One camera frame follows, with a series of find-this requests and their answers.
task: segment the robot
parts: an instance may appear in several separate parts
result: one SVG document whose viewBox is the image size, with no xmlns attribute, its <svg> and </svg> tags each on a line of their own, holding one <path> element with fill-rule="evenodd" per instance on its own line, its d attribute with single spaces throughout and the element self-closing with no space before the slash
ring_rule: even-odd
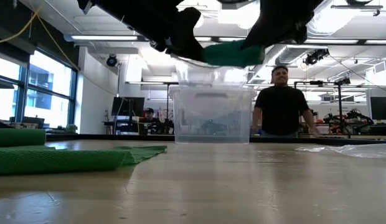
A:
<svg viewBox="0 0 386 224">
<path fill-rule="evenodd" d="M 178 11 L 182 0 L 77 0 L 79 8 L 87 14 L 100 7 L 129 29 L 135 30 L 150 41 L 159 52 L 205 62 L 203 47 L 193 35 L 200 11 L 188 7 Z M 250 0 L 218 0 L 233 4 Z M 305 42 L 306 24 L 323 0 L 260 0 L 261 14 L 252 27 L 241 49 L 253 45 L 267 47 L 286 40 Z"/>
</svg>

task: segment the fluorescent light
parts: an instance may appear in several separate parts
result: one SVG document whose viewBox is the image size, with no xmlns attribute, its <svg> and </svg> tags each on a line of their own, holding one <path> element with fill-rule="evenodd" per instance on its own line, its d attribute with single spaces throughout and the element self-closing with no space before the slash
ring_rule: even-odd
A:
<svg viewBox="0 0 386 224">
<path fill-rule="evenodd" d="M 358 40 L 346 39 L 308 39 L 305 44 L 357 44 Z"/>
<path fill-rule="evenodd" d="M 167 101 L 167 99 L 160 99 L 160 98 L 148 98 L 150 101 Z"/>
<path fill-rule="evenodd" d="M 367 40 L 366 44 L 386 44 L 386 40 Z"/>
<path fill-rule="evenodd" d="M 197 41 L 211 41 L 211 37 L 196 37 L 195 38 Z"/>
<path fill-rule="evenodd" d="M 100 40 L 100 41 L 112 41 L 112 40 L 137 40 L 137 36 L 130 35 L 72 35 L 73 40 Z"/>
<path fill-rule="evenodd" d="M 327 49 L 325 45 L 287 45 L 289 49 Z"/>
<path fill-rule="evenodd" d="M 244 40 L 244 39 L 245 38 L 243 38 L 243 37 L 220 37 L 219 41 L 230 42 L 230 41 L 234 41 L 234 40 Z"/>
<path fill-rule="evenodd" d="M 127 82 L 128 84 L 133 85 L 163 85 L 162 82 Z"/>
</svg>

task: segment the green cloth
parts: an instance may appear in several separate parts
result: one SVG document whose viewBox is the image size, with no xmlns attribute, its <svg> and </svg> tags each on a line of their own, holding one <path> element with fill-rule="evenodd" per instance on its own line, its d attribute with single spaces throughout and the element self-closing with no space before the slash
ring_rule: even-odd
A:
<svg viewBox="0 0 386 224">
<path fill-rule="evenodd" d="M 139 164 L 165 152 L 166 146 L 129 147 L 120 146 L 108 150 L 67 150 L 47 147 L 43 144 L 45 132 L 23 129 L 22 131 L 6 131 L 0 139 L 0 175 L 52 174 L 64 172 L 94 172 L 115 170 L 122 166 Z M 12 134 L 17 134 L 22 141 L 10 141 Z M 33 139 L 28 141 L 25 136 L 35 136 L 42 145 L 32 146 Z"/>
<path fill-rule="evenodd" d="M 0 147 L 38 146 L 45 144 L 43 129 L 0 128 Z"/>
<path fill-rule="evenodd" d="M 252 46 L 241 50 L 244 40 L 214 44 L 204 48 L 203 58 L 210 65 L 247 67 L 261 65 L 265 58 L 265 48 Z"/>
</svg>

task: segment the ceiling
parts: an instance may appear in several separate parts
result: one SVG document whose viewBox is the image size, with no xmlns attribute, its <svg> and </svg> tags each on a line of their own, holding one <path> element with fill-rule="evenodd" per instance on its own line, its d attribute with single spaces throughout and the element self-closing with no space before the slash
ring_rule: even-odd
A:
<svg viewBox="0 0 386 224">
<path fill-rule="evenodd" d="M 20 2 L 31 9 L 38 8 L 42 4 L 39 15 L 64 34 L 137 35 L 134 31 L 128 30 L 120 21 L 117 21 L 97 7 L 92 8 L 88 15 L 83 15 L 83 12 L 78 7 L 77 0 L 20 0 Z M 380 0 L 380 3 L 385 6 L 385 9 L 381 11 L 379 16 L 374 17 L 373 11 L 357 12 L 346 25 L 338 31 L 329 34 L 327 37 L 340 39 L 386 39 L 386 0 Z M 186 0 L 179 6 L 195 6 L 202 11 L 204 23 L 199 28 L 194 29 L 196 36 L 245 37 L 249 30 L 242 29 L 241 27 L 244 26 L 235 21 L 241 21 L 240 17 L 242 16 L 246 21 L 252 21 L 256 18 L 256 11 L 253 13 L 245 12 L 239 14 L 239 18 L 234 18 L 234 21 L 233 19 L 229 19 L 229 21 L 219 23 L 221 18 L 225 20 L 225 18 L 231 17 L 231 14 L 228 14 L 230 11 L 221 10 L 220 4 L 216 0 Z M 322 23 L 326 26 L 339 23 L 340 20 L 341 18 L 332 16 L 326 18 Z M 107 59 L 109 52 L 117 52 L 126 47 L 139 49 L 140 56 L 142 56 L 147 64 L 147 70 L 143 73 L 144 81 L 160 81 L 162 78 L 164 81 L 170 81 L 171 73 L 176 70 L 174 65 L 175 59 L 170 58 L 169 55 L 153 50 L 149 47 L 148 43 L 84 42 L 79 44 L 89 47 L 90 53 L 103 63 Z M 343 76 L 346 75 L 344 73 L 347 71 L 346 67 L 352 69 L 359 75 L 364 75 L 364 70 L 386 60 L 386 46 L 329 46 L 330 54 L 334 58 L 326 57 L 314 66 L 309 67 L 308 71 L 304 71 L 300 68 L 302 58 L 305 58 L 306 53 L 311 50 L 313 49 L 302 51 L 302 54 L 289 65 L 290 78 L 294 80 L 327 80 L 330 77 L 335 77 L 339 73 Z M 118 54 L 117 57 L 122 62 L 128 58 L 128 55 Z M 261 82 L 268 83 L 269 79 L 265 78 Z M 364 81 L 361 77 L 352 74 L 351 82 L 363 83 Z"/>
</svg>

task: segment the transparent storage box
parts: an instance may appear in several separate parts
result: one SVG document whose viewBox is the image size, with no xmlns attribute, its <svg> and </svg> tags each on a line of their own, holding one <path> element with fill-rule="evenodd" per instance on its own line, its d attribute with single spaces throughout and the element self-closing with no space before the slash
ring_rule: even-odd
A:
<svg viewBox="0 0 386 224">
<path fill-rule="evenodd" d="M 172 86 L 170 96 L 177 143 L 249 143 L 255 90 L 225 85 Z"/>
</svg>

